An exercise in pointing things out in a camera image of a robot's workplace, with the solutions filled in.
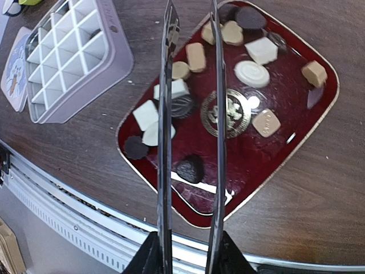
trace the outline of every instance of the dark chocolate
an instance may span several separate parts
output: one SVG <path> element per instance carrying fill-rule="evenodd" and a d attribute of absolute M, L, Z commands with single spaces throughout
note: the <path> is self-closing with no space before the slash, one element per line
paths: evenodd
<path fill-rule="evenodd" d="M 142 138 L 139 136 L 130 136 L 123 146 L 125 155 L 132 160 L 140 160 L 147 156 L 148 146 L 142 143 Z"/>
<path fill-rule="evenodd" d="M 92 38 L 94 38 L 99 32 L 101 32 L 101 29 L 97 29 L 95 30 L 91 35 L 90 35 L 90 39 L 91 40 Z"/>
<path fill-rule="evenodd" d="M 219 20 L 221 24 L 225 24 L 228 21 L 233 21 L 236 18 L 236 13 L 240 8 L 234 4 L 224 4 L 218 10 Z"/>
<path fill-rule="evenodd" d="M 198 155 L 189 155 L 177 164 L 176 173 L 192 184 L 200 183 L 204 177 L 203 160 Z"/>
<path fill-rule="evenodd" d="M 269 32 L 267 34 L 267 37 L 275 44 L 278 46 L 279 51 L 282 53 L 287 52 L 287 47 L 286 47 L 286 41 L 284 38 L 282 38 L 280 36 L 280 34 L 274 33 L 274 32 Z"/>
<path fill-rule="evenodd" d="M 253 7 L 242 7 L 236 13 L 236 22 L 244 30 L 260 30 L 266 27 L 265 17 Z"/>
<path fill-rule="evenodd" d="M 197 101 L 191 95 L 177 97 L 171 102 L 171 117 L 185 119 L 197 109 Z"/>

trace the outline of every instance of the white lid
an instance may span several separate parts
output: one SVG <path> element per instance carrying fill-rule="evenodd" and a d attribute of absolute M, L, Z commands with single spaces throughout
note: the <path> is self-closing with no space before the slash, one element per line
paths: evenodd
<path fill-rule="evenodd" d="M 1 78 L 1 89 L 15 111 L 24 109 L 27 99 L 25 72 L 25 44 L 30 30 L 22 27 L 15 38 Z"/>
<path fill-rule="evenodd" d="M 265 67 L 252 61 L 242 61 L 234 67 L 234 73 L 237 78 L 244 84 L 261 88 L 270 82 L 270 74 Z"/>

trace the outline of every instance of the container lid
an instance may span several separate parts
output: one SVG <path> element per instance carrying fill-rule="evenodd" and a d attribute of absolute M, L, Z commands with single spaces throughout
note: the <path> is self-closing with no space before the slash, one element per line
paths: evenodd
<path fill-rule="evenodd" d="M 15 38 L 1 78 L 1 90 L 17 112 L 22 112 L 27 99 L 25 44 L 30 30 L 22 27 Z"/>

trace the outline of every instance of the red tray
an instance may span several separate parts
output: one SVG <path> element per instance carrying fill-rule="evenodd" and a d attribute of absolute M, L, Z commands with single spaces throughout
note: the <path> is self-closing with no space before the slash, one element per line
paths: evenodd
<path fill-rule="evenodd" d="M 339 94 L 339 80 L 334 68 L 308 43 L 257 6 L 243 1 L 230 3 L 237 6 L 251 6 L 263 14 L 267 19 L 266 30 L 280 34 L 289 46 L 289 53 L 279 55 L 276 61 L 265 65 L 270 72 L 270 83 L 265 88 L 255 90 L 246 88 L 233 71 L 237 62 L 250 60 L 245 46 L 224 44 L 227 88 L 239 91 L 247 98 L 251 95 L 259 97 L 261 104 L 252 112 L 252 119 L 262 110 L 269 108 L 281 122 L 281 128 L 274 135 L 264 138 L 252 126 L 251 119 L 248 128 L 241 135 L 228 139 L 227 191 L 232 195 L 232 199 L 226 204 L 225 219 L 243 206 L 290 159 L 326 116 Z M 202 73 L 191 74 L 186 81 L 190 93 L 198 98 L 200 105 L 216 88 L 215 47 L 203 41 L 200 35 L 201 26 L 207 21 L 208 16 L 199 24 L 188 41 L 188 43 L 202 43 L 207 60 L 207 69 Z M 247 43 L 259 36 L 245 33 L 244 38 Z M 328 80 L 322 98 L 309 110 L 307 97 L 313 86 L 302 76 L 301 68 L 313 60 L 325 67 Z M 175 61 L 186 62 L 185 46 L 177 53 Z M 132 111 L 146 100 L 153 98 L 153 87 L 158 83 L 157 78 L 121 122 L 117 136 L 122 157 L 154 190 L 157 188 L 157 147 L 151 148 L 148 156 L 142 160 L 130 160 L 125 156 L 123 146 L 129 136 L 142 135 Z M 176 136 L 172 140 L 173 169 L 186 156 L 200 155 L 205 168 L 203 183 L 215 186 L 217 138 L 208 133 L 202 125 L 200 110 L 187 119 L 173 120 L 173 125 L 176 129 Z M 174 209 L 191 225 L 208 228 L 214 194 L 175 180 L 172 184 Z"/>

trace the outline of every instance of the heart-shaped chocolate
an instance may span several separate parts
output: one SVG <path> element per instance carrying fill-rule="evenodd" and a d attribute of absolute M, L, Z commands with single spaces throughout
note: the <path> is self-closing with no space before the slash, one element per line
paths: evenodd
<path fill-rule="evenodd" d="M 242 28 L 235 21 L 228 21 L 222 29 L 223 41 L 228 45 L 240 46 L 244 42 Z"/>
<path fill-rule="evenodd" d="M 176 173 L 192 184 L 200 183 L 204 177 L 203 160 L 198 155 L 189 155 L 178 163 Z"/>
<path fill-rule="evenodd" d="M 236 22 L 244 30 L 260 30 L 266 27 L 265 17 L 253 7 L 242 7 L 236 13 Z"/>
<path fill-rule="evenodd" d="M 218 10 L 219 20 L 222 24 L 234 20 L 239 9 L 240 8 L 234 4 L 224 4 Z"/>

